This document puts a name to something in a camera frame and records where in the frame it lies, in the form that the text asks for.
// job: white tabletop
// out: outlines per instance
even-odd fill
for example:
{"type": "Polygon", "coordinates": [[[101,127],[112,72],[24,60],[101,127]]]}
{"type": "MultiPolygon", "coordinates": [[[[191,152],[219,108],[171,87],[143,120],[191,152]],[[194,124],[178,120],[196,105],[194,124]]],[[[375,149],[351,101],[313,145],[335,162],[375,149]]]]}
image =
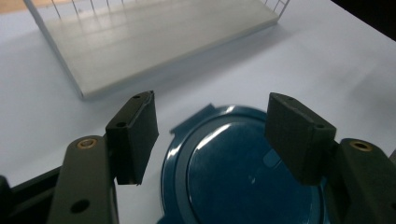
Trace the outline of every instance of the white tabletop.
{"type": "Polygon", "coordinates": [[[156,92],[160,137],[143,185],[118,187],[121,223],[162,216],[160,171],[173,127],[205,105],[265,110],[271,91],[338,129],[396,148],[396,42],[330,0],[292,0],[273,28],[82,101],[29,12],[0,15],[0,173],[11,186],[62,164],[73,140],[102,135],[120,107],[156,92]]]}

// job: round blue container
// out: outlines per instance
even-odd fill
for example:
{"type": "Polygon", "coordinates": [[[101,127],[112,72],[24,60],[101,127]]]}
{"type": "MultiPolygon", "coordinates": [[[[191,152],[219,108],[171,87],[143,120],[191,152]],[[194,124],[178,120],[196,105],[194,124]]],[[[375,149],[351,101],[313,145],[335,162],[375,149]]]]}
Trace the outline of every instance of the round blue container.
{"type": "Polygon", "coordinates": [[[321,188],[292,177],[263,136],[265,118],[248,107],[209,105],[172,130],[160,222],[327,222],[321,188]]]}

